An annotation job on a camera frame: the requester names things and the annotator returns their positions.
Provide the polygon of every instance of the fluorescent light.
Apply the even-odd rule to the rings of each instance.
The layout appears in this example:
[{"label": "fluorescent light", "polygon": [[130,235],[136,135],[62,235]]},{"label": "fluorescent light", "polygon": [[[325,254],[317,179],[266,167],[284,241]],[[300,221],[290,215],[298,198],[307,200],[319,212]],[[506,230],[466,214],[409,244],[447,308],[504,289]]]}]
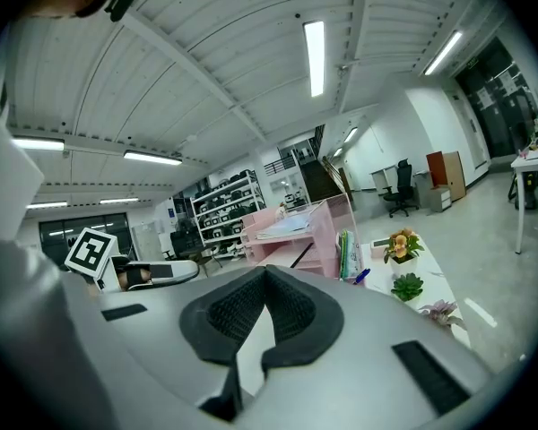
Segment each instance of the fluorescent light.
[{"label": "fluorescent light", "polygon": [[492,78],[492,80],[496,80],[499,76],[501,76],[506,70],[508,70],[512,65],[514,65],[514,61],[512,61],[512,63],[506,67],[502,72],[500,72],[498,75],[496,75],[494,78]]},{"label": "fluorescent light", "polygon": [[60,236],[64,233],[71,233],[72,231],[74,231],[73,229],[67,229],[66,231],[55,231],[53,233],[50,233],[51,236]]},{"label": "fluorescent light", "polygon": [[27,209],[47,209],[48,207],[67,207],[66,201],[61,202],[41,202],[37,204],[30,204]]},{"label": "fluorescent light", "polygon": [[123,199],[102,199],[100,204],[114,204],[120,202],[138,202],[139,199],[136,197],[125,197]]},{"label": "fluorescent light", "polygon": [[437,58],[432,61],[432,64],[430,64],[427,71],[424,73],[425,75],[430,75],[434,72],[434,69],[438,67],[438,64],[442,62],[442,59],[444,59],[447,54],[450,52],[452,47],[456,44],[456,42],[463,36],[462,32],[455,32],[455,34],[452,36],[452,38],[448,41],[447,45],[444,47],[442,51],[440,51],[440,54],[437,56]]},{"label": "fluorescent light", "polygon": [[309,22],[303,25],[303,29],[311,72],[311,97],[316,97],[325,90],[325,23]]},{"label": "fluorescent light", "polygon": [[344,142],[347,143],[351,138],[352,136],[357,132],[357,128],[356,127],[353,127],[351,129],[351,131],[349,132],[349,135],[347,135],[347,138],[344,139]]},{"label": "fluorescent light", "polygon": [[158,164],[169,164],[170,166],[179,166],[179,164],[181,164],[179,159],[153,156],[151,154],[139,153],[137,151],[126,151],[124,158],[136,159],[138,161],[157,162]]},{"label": "fluorescent light", "polygon": [[14,137],[14,143],[26,150],[51,150],[62,151],[64,149],[63,140],[55,139],[31,139]]}]

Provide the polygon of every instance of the gray floor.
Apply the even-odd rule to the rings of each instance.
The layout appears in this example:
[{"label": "gray floor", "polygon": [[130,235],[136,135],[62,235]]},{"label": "gray floor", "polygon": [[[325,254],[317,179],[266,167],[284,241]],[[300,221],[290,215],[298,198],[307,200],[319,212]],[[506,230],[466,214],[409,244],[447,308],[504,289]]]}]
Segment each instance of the gray floor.
[{"label": "gray floor", "polygon": [[[527,211],[522,254],[514,253],[517,212],[508,202],[510,174],[490,174],[442,213],[410,211],[390,219],[375,193],[356,193],[360,241],[409,227],[422,236],[447,276],[474,351],[499,371],[530,354],[538,334],[538,211]],[[472,299],[490,326],[464,303]]]}]

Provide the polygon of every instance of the blue pen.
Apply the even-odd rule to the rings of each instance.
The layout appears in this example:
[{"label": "blue pen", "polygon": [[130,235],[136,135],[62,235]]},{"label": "blue pen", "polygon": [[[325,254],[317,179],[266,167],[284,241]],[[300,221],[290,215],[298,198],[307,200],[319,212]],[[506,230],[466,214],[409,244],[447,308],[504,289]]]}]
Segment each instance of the blue pen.
[{"label": "blue pen", "polygon": [[357,279],[352,283],[352,285],[359,285],[365,277],[367,277],[370,273],[370,269],[365,269],[361,274],[357,276]]}]

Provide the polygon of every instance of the brown cabinet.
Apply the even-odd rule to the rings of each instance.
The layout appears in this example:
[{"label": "brown cabinet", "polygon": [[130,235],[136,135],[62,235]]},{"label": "brown cabinet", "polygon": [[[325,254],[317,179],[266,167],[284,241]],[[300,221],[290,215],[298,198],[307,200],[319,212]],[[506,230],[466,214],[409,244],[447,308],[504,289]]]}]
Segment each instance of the brown cabinet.
[{"label": "brown cabinet", "polygon": [[428,154],[427,161],[434,186],[447,185],[451,201],[466,196],[463,163],[460,161],[458,151],[452,153],[437,151]]}]

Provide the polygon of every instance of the staircase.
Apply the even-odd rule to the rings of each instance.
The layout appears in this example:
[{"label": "staircase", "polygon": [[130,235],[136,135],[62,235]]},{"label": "staircase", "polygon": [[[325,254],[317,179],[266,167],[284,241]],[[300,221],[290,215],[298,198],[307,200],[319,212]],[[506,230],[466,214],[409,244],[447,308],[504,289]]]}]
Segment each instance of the staircase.
[{"label": "staircase", "polygon": [[311,161],[300,167],[311,202],[341,194],[341,190],[319,161]]}]

